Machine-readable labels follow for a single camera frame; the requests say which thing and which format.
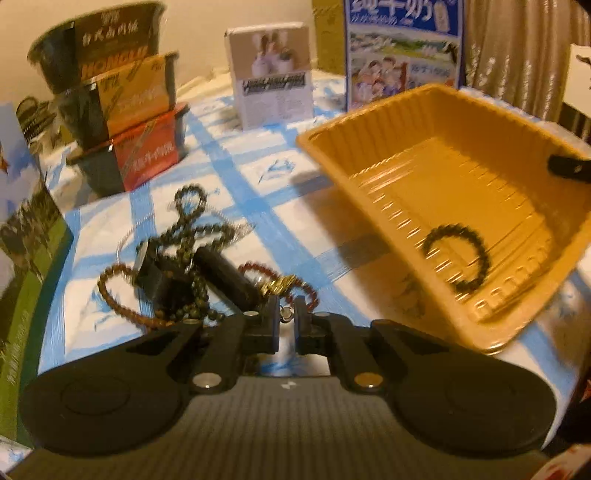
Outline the blue white checkered tablecloth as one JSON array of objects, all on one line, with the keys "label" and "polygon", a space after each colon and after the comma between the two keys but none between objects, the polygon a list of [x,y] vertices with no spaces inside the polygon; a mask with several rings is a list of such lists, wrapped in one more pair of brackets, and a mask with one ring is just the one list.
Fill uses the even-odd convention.
[{"label": "blue white checkered tablecloth", "polygon": [[[458,91],[512,110],[550,133],[542,121],[502,101],[470,88]],[[390,319],[463,345],[420,328],[427,316],[420,283],[297,144],[304,132],[351,112],[344,106],[341,80],[315,82],[312,97],[310,120],[249,131],[239,127],[228,96],[193,102],[185,115],[188,153],[178,165],[132,192],[81,201],[65,211],[73,243],[47,320],[41,371],[140,336],[138,326],[107,305],[98,278],[115,263],[133,263],[141,242],[175,222],[174,197],[190,185],[200,186],[206,202],[200,223],[221,212],[229,224],[247,227],[242,239],[223,249],[231,262],[300,277],[317,290],[319,311],[344,315],[356,325]],[[493,353],[475,351],[540,375],[564,414],[589,350],[590,243],[551,300],[514,339]]]}]

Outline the bottom red label bowl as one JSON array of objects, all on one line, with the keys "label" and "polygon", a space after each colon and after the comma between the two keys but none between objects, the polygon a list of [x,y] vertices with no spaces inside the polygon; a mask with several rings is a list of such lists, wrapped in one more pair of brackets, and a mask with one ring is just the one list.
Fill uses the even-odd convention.
[{"label": "bottom red label bowl", "polygon": [[178,164],[187,155],[185,115],[189,105],[175,107],[89,149],[76,148],[66,165],[78,168],[100,197],[130,192]]}]

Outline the beige patterned curtain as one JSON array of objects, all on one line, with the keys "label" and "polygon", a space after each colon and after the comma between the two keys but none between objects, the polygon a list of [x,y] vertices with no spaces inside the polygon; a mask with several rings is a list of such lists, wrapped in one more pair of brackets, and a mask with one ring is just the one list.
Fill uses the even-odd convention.
[{"label": "beige patterned curtain", "polygon": [[467,1],[464,84],[558,119],[570,46],[590,44],[588,1]]}]

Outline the black cylindrical jewelry stand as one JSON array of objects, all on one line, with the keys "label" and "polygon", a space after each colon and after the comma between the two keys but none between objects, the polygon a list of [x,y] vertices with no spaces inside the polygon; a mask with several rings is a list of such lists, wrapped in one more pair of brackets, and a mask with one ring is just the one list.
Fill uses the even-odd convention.
[{"label": "black cylindrical jewelry stand", "polygon": [[197,248],[184,267],[176,258],[159,253],[154,241],[144,241],[136,255],[132,278],[153,310],[167,317],[199,300],[206,302],[208,287],[240,311],[255,310],[263,303],[263,294],[256,285],[211,247]]}]

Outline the top black instant bowl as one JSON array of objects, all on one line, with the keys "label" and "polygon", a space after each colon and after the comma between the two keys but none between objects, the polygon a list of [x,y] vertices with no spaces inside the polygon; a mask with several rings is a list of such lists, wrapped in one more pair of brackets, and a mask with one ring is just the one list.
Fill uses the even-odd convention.
[{"label": "top black instant bowl", "polygon": [[97,10],[67,20],[31,45],[27,60],[54,94],[95,76],[158,53],[166,6],[143,1]]}]

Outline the orange plastic tray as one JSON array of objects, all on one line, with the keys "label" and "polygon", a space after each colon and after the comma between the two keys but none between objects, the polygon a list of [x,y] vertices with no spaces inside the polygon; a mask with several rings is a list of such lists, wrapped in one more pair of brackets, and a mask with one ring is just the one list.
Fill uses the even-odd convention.
[{"label": "orange plastic tray", "polygon": [[422,330],[493,353],[551,300],[590,243],[590,188],[548,170],[575,150],[441,84],[297,137],[427,297]]}]

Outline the brown cardboard box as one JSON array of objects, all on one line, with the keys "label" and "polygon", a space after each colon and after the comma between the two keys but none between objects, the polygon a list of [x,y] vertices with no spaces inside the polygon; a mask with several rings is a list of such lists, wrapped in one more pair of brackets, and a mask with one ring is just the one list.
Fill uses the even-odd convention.
[{"label": "brown cardboard box", "polygon": [[345,14],[341,0],[312,0],[318,69],[346,73]]}]

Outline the small white product box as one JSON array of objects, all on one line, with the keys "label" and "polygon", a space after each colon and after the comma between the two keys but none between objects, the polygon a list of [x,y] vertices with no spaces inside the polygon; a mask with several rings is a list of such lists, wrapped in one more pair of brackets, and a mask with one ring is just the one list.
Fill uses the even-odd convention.
[{"label": "small white product box", "polygon": [[242,128],[311,119],[310,30],[301,22],[228,29],[224,34]]}]

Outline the green landscape picture box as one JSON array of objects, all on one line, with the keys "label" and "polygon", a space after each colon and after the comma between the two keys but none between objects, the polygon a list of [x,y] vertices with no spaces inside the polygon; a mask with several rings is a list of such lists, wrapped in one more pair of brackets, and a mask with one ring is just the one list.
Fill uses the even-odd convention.
[{"label": "green landscape picture box", "polygon": [[30,447],[19,397],[37,376],[46,322],[73,235],[1,105],[1,439]]}]

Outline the middle orange label bowl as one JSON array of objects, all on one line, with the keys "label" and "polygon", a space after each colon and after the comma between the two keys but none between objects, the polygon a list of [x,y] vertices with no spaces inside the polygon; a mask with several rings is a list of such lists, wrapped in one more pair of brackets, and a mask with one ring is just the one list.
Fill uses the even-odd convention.
[{"label": "middle orange label bowl", "polygon": [[92,149],[170,111],[178,57],[176,52],[149,56],[58,94],[58,113],[78,146]]}]

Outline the blue milk carton box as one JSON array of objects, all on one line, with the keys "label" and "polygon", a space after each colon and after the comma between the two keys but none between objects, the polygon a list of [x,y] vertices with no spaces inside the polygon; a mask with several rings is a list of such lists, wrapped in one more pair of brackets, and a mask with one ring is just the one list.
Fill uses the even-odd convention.
[{"label": "blue milk carton box", "polygon": [[344,13],[349,111],[426,84],[460,86],[463,1],[349,0]]}]

